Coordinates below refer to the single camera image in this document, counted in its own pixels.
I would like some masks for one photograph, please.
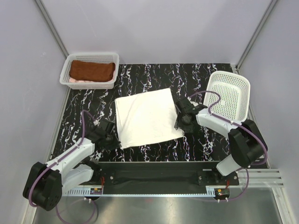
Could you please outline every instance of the white towel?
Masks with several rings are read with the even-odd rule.
[[[115,100],[116,126],[121,148],[180,138],[174,128],[177,113],[170,89],[144,92]]]

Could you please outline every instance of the perforated basket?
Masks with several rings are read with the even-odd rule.
[[[250,98],[250,83],[246,78],[226,71],[216,71],[212,73],[206,90],[221,96],[221,101],[213,106],[213,112],[229,119],[246,120]],[[204,105],[210,106],[217,99],[216,94],[206,93]]]
[[[82,62],[94,62],[94,63],[115,63],[115,73],[113,79],[108,82],[95,82],[95,83],[70,83],[70,69],[73,60],[78,60]],[[107,52],[95,52],[95,53],[77,53],[70,54],[64,63],[60,74],[60,83],[67,85],[74,90],[86,90],[86,89],[113,89],[114,83],[118,74],[119,67],[119,55],[116,53]]]

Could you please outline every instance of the brown towel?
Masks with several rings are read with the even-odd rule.
[[[113,79],[115,64],[72,61],[70,77],[76,80],[108,82]]]

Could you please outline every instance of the black marble surface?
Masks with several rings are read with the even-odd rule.
[[[81,136],[80,112],[90,111],[96,119],[115,121],[114,100],[146,91],[170,88],[174,101],[206,90],[210,75],[216,70],[230,71],[230,64],[124,64],[112,90],[71,90],[60,126],[54,158],[72,146]],[[195,101],[203,102],[203,96]],[[86,116],[86,128],[92,121]],[[127,149],[95,152],[99,161],[211,161],[224,159],[229,154],[227,140],[201,127],[196,134]]]

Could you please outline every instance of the gray wall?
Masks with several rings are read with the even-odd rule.
[[[18,224],[28,173],[46,159],[66,93],[64,56],[33,0],[2,0],[0,33],[0,223]]]
[[[270,0],[42,0],[69,53],[121,63],[237,63]]]
[[[250,51],[241,74],[251,83],[250,102],[281,172],[299,222],[299,1],[279,1]]]

